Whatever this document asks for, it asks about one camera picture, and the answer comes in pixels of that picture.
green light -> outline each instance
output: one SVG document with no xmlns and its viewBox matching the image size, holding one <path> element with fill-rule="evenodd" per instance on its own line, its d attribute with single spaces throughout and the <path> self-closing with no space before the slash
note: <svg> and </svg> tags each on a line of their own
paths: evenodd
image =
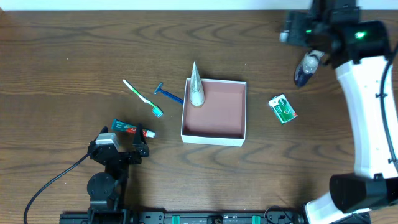
<svg viewBox="0 0 398 224">
<path fill-rule="evenodd" d="M 357 32 L 355 33 L 355 38 L 362 39 L 366 35 L 365 32 Z"/>
</svg>

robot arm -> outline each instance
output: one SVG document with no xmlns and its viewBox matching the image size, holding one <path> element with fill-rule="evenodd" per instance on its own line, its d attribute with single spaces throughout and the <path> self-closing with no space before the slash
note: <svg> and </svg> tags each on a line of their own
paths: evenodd
<svg viewBox="0 0 398 224">
<path fill-rule="evenodd" d="M 391 51 L 379 21 L 360 22 L 355 0 L 314 0 L 308 14 L 289 12 L 280 40 L 329 54 L 344 91 L 355 143 L 354 174 L 334 175 L 330 192 L 305 206 L 309 223 L 333 223 L 352 213 L 397 203 L 398 140 L 389 145 L 382 118 L 382 74 Z M 390 136 L 398 134 L 391 82 L 386 73 L 384 100 Z"/>
<path fill-rule="evenodd" d="M 386 197 L 387 192 L 394 190 L 394 185 L 388 184 L 395 177 L 398 177 L 389 152 L 389 146 L 384 132 L 379 98 L 376 94 L 380 90 L 381 74 L 386 66 L 383 56 L 364 58 L 361 64 L 355 65 L 352 61 L 342 64 L 336 69 L 336 76 L 344 91 L 351 126 L 354 133 L 355 143 L 355 165 L 354 174 L 336 175 L 332 177 L 330 186 L 336 198 L 332 198 L 331 192 L 317 200 L 309 202 L 305 206 L 305 214 L 309 223 L 332 223 L 351 215 L 352 213 L 362 213 L 372 209 L 393 204 L 394 198 Z M 387 122 L 390 134 L 398 134 L 398 120 L 394 104 L 394 96 L 391 83 L 391 68 L 387 73 L 385 84 L 385 97 Z M 392 139 L 394 148 L 398 148 L 396 139 Z M 361 189 L 349 182 L 347 185 L 335 185 L 335 180 L 342 178 L 358 178 L 358 182 L 365 182 L 372 188 L 369 194 L 361 195 Z M 349 193 L 361 200 L 355 201 L 350 197 L 341 197 Z M 349 201 L 347 207 L 343 202 Z M 386 200 L 383 205 L 377 204 L 380 200 Z"/>
</svg>

wood grain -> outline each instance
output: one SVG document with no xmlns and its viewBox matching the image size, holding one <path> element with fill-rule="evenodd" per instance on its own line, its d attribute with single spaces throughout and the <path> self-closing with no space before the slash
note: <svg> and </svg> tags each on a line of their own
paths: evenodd
<svg viewBox="0 0 398 224">
<path fill-rule="evenodd" d="M 22 223 L 26 204 L 86 152 L 114 118 L 156 132 L 151 155 L 131 167 L 132 208 L 265 210 L 294 207 L 328 190 L 333 174 L 352 172 L 353 136 L 331 68 L 297 89 L 292 74 L 305 49 L 279 43 L 284 11 L 5 12 L 0 20 L 0 223 Z M 396 11 L 364 12 L 398 40 Z M 153 91 L 183 97 L 193 61 L 203 78 L 248 83 L 243 147 L 182 144 L 182 107 Z M 164 111 L 123 85 L 127 78 Z M 398 87 L 394 69 L 394 88 Z M 285 93 L 298 118 L 281 126 L 270 98 Z M 120 134 L 128 149 L 132 137 Z M 44 191 L 29 223 L 58 223 L 85 211 L 88 179 L 103 167 L 84 161 Z M 372 212 L 395 223 L 396 208 Z"/>
</svg>

clear bottle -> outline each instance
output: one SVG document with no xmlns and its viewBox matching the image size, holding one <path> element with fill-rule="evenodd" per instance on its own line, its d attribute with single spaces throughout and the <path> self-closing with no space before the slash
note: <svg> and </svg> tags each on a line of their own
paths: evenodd
<svg viewBox="0 0 398 224">
<path fill-rule="evenodd" d="M 306 53 L 303 60 L 297 66 L 294 73 L 294 83 L 298 87 L 302 87 L 307 84 L 308 80 L 312 77 L 318 68 L 323 52 L 319 50 L 311 50 Z"/>
</svg>

razor blade head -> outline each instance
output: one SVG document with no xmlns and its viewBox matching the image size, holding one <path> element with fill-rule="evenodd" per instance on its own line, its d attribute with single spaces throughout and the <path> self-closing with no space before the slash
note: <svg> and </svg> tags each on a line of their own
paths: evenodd
<svg viewBox="0 0 398 224">
<path fill-rule="evenodd" d="M 157 86 L 154 94 L 156 94 L 161 88 L 162 88 L 163 83 L 159 83 L 159 85 Z"/>
</svg>

